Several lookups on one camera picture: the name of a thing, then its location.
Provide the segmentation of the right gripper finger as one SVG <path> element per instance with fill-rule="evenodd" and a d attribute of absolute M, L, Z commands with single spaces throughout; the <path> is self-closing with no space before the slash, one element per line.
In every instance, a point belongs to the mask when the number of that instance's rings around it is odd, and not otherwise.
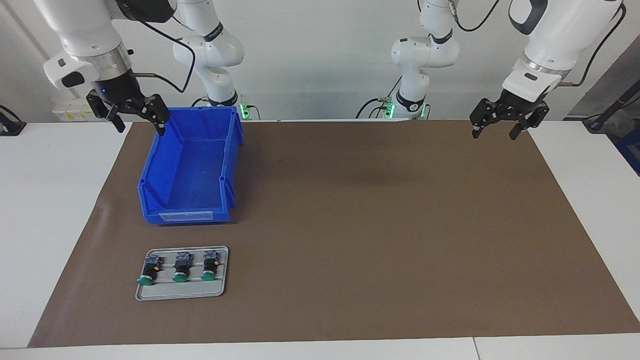
<path fill-rule="evenodd" d="M 103 119 L 114 125 L 118 133 L 124 132 L 126 126 L 119 116 L 119 108 L 117 105 L 108 107 L 96 91 L 90 91 L 86 95 L 86 101 L 96 118 Z"/>
<path fill-rule="evenodd" d="M 132 97 L 131 110 L 135 116 L 153 124 L 159 137 L 165 135 L 171 114 L 160 94 Z"/>

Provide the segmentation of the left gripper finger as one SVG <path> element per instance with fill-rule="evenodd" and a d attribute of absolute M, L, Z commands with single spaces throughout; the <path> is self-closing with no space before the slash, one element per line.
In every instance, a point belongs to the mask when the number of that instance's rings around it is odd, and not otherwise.
<path fill-rule="evenodd" d="M 537 128 L 541 122 L 546 118 L 549 113 L 549 107 L 546 101 L 541 101 L 536 107 L 527 115 L 518 113 L 515 120 L 515 125 L 509 132 L 509 137 L 512 141 L 515 141 L 518 136 L 529 129 Z"/>
<path fill-rule="evenodd" d="M 482 98 L 474 107 L 469 118 L 473 130 L 471 136 L 478 139 L 483 130 L 490 125 L 494 125 L 502 121 L 503 103 L 500 101 L 491 101 L 488 98 Z"/>

